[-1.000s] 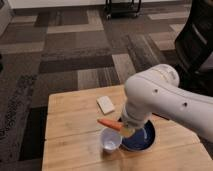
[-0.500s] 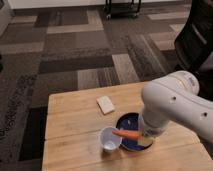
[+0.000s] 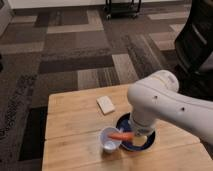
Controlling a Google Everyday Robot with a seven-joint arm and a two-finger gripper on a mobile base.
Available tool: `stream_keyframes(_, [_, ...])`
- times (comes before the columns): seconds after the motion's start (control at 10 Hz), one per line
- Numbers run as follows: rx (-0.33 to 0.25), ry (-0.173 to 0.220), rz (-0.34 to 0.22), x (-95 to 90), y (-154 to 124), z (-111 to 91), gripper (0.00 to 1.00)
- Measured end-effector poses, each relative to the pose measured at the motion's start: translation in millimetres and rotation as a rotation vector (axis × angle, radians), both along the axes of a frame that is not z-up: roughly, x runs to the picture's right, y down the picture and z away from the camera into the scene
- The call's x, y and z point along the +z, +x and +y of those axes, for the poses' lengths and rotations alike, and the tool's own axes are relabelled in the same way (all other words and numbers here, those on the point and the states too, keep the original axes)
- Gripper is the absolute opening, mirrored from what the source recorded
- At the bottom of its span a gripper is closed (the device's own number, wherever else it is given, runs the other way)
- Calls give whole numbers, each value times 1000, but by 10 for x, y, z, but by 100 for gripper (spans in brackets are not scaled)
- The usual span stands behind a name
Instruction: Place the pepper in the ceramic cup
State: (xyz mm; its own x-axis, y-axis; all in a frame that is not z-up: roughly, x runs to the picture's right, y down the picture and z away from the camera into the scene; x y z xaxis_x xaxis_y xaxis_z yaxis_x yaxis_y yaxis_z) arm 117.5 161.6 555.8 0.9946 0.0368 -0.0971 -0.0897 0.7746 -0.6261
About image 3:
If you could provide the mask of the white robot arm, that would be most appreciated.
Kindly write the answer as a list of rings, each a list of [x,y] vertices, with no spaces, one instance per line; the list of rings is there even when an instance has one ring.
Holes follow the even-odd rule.
[[[159,70],[128,88],[130,126],[135,134],[151,135],[156,120],[169,122],[213,145],[213,102],[178,93],[179,81]]]

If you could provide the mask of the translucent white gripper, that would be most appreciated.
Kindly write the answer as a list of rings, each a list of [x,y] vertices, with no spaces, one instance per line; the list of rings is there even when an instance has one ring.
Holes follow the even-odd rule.
[[[155,131],[156,121],[130,120],[129,124],[133,132],[133,144],[135,146],[143,146]]]

